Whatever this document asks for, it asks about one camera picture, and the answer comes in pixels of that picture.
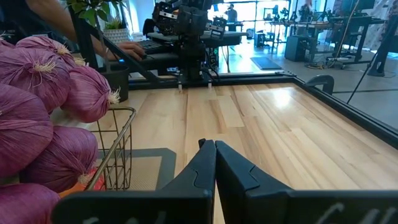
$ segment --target black bracket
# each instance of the black bracket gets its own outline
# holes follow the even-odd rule
[[[310,87],[323,85],[322,91],[332,95],[335,87],[335,79],[330,75],[317,75],[307,81],[305,85]]]

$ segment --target keyboard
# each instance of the keyboard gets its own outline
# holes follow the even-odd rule
[[[146,54],[159,54],[170,52],[171,48],[168,45],[160,44],[153,40],[143,40],[140,41],[142,48],[145,50]]]

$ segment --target black cable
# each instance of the black cable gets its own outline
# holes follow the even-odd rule
[[[351,99],[354,97],[354,94],[355,94],[356,90],[358,89],[358,87],[359,87],[359,85],[361,84],[363,78],[364,78],[365,75],[367,74],[369,68],[372,67],[372,64],[373,64],[373,62],[374,62],[374,59],[376,59],[376,55],[377,55],[378,53],[379,53],[379,51],[377,51],[377,52],[373,55],[372,60],[368,63],[368,66],[366,67],[365,72],[362,74],[362,77],[361,77],[360,81],[358,82],[358,84],[356,85],[356,87],[355,87],[355,89],[354,89],[354,92],[353,92],[353,93],[351,94],[351,96],[349,97],[349,99],[348,99],[348,101],[347,101],[347,104],[349,104],[349,102],[351,101]]]
[[[231,73],[231,70],[229,69],[229,55],[228,55],[228,57],[225,57],[225,54],[224,54],[224,47],[221,47],[221,52],[223,53],[223,56],[224,56],[224,60],[225,60],[225,62],[226,62],[226,66],[227,66],[228,73]]]
[[[211,71],[213,71],[214,73],[216,73],[217,75],[217,79],[220,82],[220,75],[218,74],[218,72],[211,66],[211,63],[208,61],[210,58],[209,56],[209,52],[206,51],[206,64],[209,66],[209,68],[211,69]]]

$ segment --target green leaves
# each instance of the green leaves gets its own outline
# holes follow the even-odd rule
[[[79,18],[87,19],[92,26],[96,26],[96,16],[108,22],[111,14],[109,3],[112,3],[116,12],[119,12],[119,4],[126,5],[123,0],[61,0],[66,1],[69,6],[79,15]]]
[[[101,18],[102,20],[104,20],[106,22],[108,21],[108,16],[102,9],[97,9],[97,14],[98,14],[99,18]]]
[[[109,4],[108,3],[102,2],[101,3],[101,8],[107,15],[111,14],[111,9],[109,8]]]
[[[95,16],[96,16],[96,11],[95,9],[89,9],[85,12],[81,12],[79,15],[79,18],[82,19],[88,19],[88,22],[92,25],[95,26]]]

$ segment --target wall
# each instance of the wall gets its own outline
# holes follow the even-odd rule
[[[146,19],[152,18],[155,7],[153,0],[129,0],[134,32],[142,32]]]

